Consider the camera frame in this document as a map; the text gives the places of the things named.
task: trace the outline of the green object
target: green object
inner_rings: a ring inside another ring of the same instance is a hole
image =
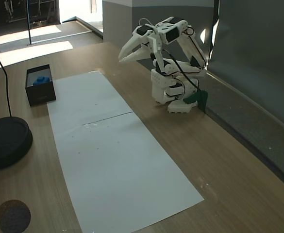
[[[195,94],[184,99],[184,102],[190,104],[198,101],[198,108],[205,113],[207,100],[208,100],[208,93],[206,91],[198,90]]]

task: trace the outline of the floor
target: floor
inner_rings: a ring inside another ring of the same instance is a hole
[[[0,25],[0,60],[4,66],[103,42],[76,21],[32,29],[32,45],[29,45],[28,35],[26,21]]]
[[[103,21],[100,21],[100,22],[88,22],[88,23],[91,24],[93,27],[97,28],[102,33],[104,32],[104,30],[103,30]]]

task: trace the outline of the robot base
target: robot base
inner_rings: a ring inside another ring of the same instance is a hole
[[[183,100],[175,100],[169,104],[167,111],[169,113],[189,113],[190,110],[197,105],[197,102],[187,104]]]

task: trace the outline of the metal pole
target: metal pole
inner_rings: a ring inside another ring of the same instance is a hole
[[[27,13],[27,28],[29,31],[29,40],[30,40],[30,45],[32,44],[32,38],[31,38],[31,25],[30,25],[30,15],[29,15],[29,2],[28,0],[25,0],[26,2],[26,13]]]

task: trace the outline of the black stand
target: black stand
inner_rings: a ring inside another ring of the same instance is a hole
[[[0,169],[15,164],[32,146],[28,124],[18,117],[0,119]]]

